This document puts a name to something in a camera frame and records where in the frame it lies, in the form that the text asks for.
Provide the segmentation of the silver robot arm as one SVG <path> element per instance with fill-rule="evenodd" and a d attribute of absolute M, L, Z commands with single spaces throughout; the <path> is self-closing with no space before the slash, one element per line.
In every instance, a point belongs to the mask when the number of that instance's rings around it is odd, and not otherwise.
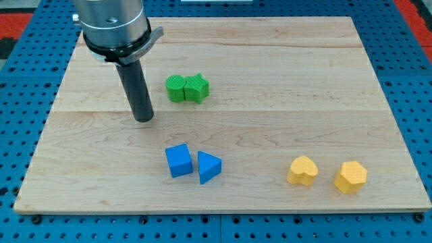
<path fill-rule="evenodd" d="M 163 36 L 162 27 L 151 28 L 142 0 L 73 0 L 73 4 L 73 21 L 100 61 L 129 65 Z"/>

